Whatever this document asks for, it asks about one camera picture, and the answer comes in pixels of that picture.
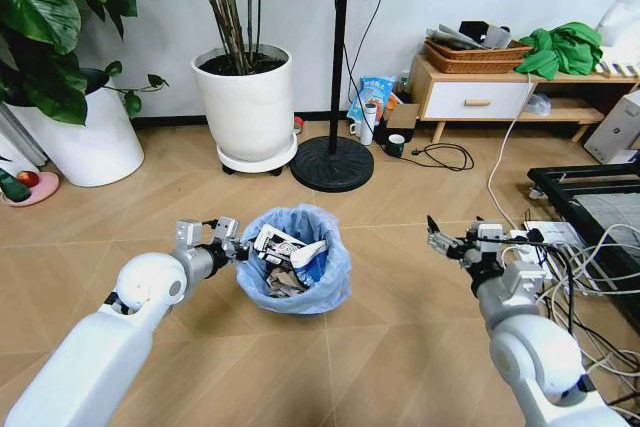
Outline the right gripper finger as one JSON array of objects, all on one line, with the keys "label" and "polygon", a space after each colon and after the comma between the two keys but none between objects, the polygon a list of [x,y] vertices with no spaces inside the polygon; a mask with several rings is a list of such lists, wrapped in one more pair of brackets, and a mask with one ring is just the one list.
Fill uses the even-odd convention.
[{"label": "right gripper finger", "polygon": [[473,249],[473,243],[457,238],[430,238],[428,244],[446,258],[467,263],[467,252]]},{"label": "right gripper finger", "polygon": [[463,249],[468,246],[465,238],[443,233],[430,215],[427,216],[427,244],[434,249]]}]

